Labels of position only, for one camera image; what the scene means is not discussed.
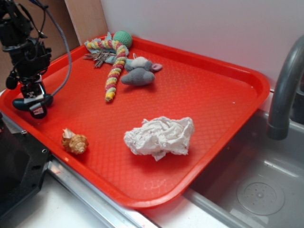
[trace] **white paper towel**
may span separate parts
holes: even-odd
[[[194,133],[191,118],[171,120],[162,116],[151,121],[144,119],[142,123],[142,127],[124,135],[126,145],[134,154],[151,154],[157,161],[168,152],[188,154],[190,137]]]

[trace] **green knitted ball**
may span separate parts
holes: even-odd
[[[132,37],[126,31],[118,31],[114,34],[113,40],[118,40],[122,44],[124,44],[127,48],[132,45]]]

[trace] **multicolored rope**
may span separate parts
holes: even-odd
[[[111,102],[115,97],[117,81],[124,69],[125,61],[129,53],[128,48],[118,40],[96,39],[92,42],[86,42],[85,45],[88,49],[94,49],[96,51],[101,49],[113,49],[116,51],[116,60],[105,83],[105,100]]]

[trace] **gray faucet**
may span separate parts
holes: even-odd
[[[289,118],[304,124],[304,35],[293,45],[283,64],[272,99],[267,135],[271,139],[287,137]]]

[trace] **red tray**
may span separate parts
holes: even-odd
[[[259,72],[133,38],[129,57],[136,53],[163,69],[148,86],[119,82],[114,101],[106,103],[111,65],[94,68],[92,60],[83,59],[85,53],[84,45],[72,51],[71,77],[44,119],[13,108],[12,100],[21,97],[19,87],[2,94],[0,109],[98,189],[131,208],[149,208],[179,196],[269,94],[268,81]],[[62,83],[66,72],[66,56],[51,63],[43,76],[47,92]],[[167,154],[155,161],[150,155],[132,154],[125,145],[126,131],[160,116],[193,119],[188,155]],[[87,136],[90,145],[84,154],[64,150],[65,128]]]

